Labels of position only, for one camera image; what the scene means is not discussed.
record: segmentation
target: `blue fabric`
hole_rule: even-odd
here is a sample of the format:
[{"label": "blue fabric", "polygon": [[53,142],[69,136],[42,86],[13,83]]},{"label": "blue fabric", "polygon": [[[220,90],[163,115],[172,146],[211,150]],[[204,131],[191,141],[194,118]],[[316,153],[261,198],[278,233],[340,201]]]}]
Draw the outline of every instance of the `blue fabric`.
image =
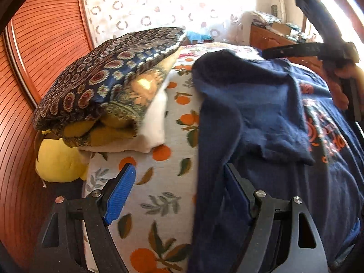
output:
[{"label": "blue fabric", "polygon": [[334,261],[360,231],[364,161],[325,82],[286,60],[243,60],[228,50],[203,55],[192,77],[205,99],[188,272],[228,272],[248,231],[249,215],[226,189],[228,161],[272,197],[302,197]]}]

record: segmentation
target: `metal screw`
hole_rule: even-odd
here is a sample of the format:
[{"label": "metal screw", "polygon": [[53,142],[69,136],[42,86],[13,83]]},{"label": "metal screw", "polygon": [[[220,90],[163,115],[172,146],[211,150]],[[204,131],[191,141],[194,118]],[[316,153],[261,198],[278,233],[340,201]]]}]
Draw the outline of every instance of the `metal screw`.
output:
[{"label": "metal screw", "polygon": [[301,199],[301,197],[294,196],[293,200],[294,200],[294,202],[296,202],[297,204],[301,204],[301,203],[302,203],[302,199]]},{"label": "metal screw", "polygon": [[255,191],[255,194],[260,198],[264,198],[265,196],[267,196],[267,193],[265,193],[263,190],[257,190]]},{"label": "metal screw", "polygon": [[64,200],[63,196],[58,196],[58,197],[56,198],[56,203],[62,203],[62,202],[63,202],[63,200]]},{"label": "metal screw", "polygon": [[101,190],[93,190],[92,192],[91,192],[91,196],[92,197],[100,197],[101,196]]}]

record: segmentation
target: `white bed sheet with orange print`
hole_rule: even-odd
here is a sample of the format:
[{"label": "white bed sheet with orange print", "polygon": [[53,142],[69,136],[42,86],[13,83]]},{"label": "white bed sheet with orange print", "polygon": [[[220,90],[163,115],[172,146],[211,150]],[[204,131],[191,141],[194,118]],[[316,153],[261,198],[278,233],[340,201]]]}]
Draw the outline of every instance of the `white bed sheet with orange print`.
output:
[{"label": "white bed sheet with orange print", "polygon": [[[84,196],[116,177],[125,163],[136,167],[136,181],[118,220],[110,226],[130,273],[185,272],[190,250],[197,182],[197,148],[202,97],[191,69],[206,52],[230,49],[241,58],[262,59],[248,46],[207,43],[183,47],[171,70],[165,114],[165,144],[150,153],[96,153],[90,160]],[[88,268],[97,272],[84,229]]]}]

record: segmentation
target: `wooden dresser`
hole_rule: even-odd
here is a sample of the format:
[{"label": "wooden dresser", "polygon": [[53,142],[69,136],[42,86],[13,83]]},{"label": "wooden dresser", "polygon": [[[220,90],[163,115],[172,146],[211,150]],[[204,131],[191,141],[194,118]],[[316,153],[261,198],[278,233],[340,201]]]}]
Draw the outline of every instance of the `wooden dresser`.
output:
[{"label": "wooden dresser", "polygon": [[[250,29],[250,45],[260,50],[264,50],[271,47],[278,47],[284,45],[292,45],[297,44],[287,38],[278,36],[273,32],[263,29],[257,26],[252,25]],[[322,63],[317,59],[316,56],[310,57],[289,57],[288,58],[292,63],[298,63],[300,65],[304,65],[314,71],[316,74],[322,74]]]}]

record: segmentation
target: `bed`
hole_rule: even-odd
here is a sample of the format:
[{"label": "bed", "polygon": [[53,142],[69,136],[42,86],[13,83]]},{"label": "bed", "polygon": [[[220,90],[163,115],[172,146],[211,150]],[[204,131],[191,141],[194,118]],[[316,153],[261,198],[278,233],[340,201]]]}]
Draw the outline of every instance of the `bed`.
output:
[{"label": "bed", "polygon": [[[83,196],[116,177],[125,163],[136,180],[118,220],[109,230],[129,272],[185,272],[195,208],[199,111],[202,97],[192,82],[194,61],[207,52],[230,49],[237,56],[261,59],[253,47],[225,43],[184,46],[168,75],[165,143],[150,153],[95,153]],[[84,229],[88,268],[97,271]]]}]

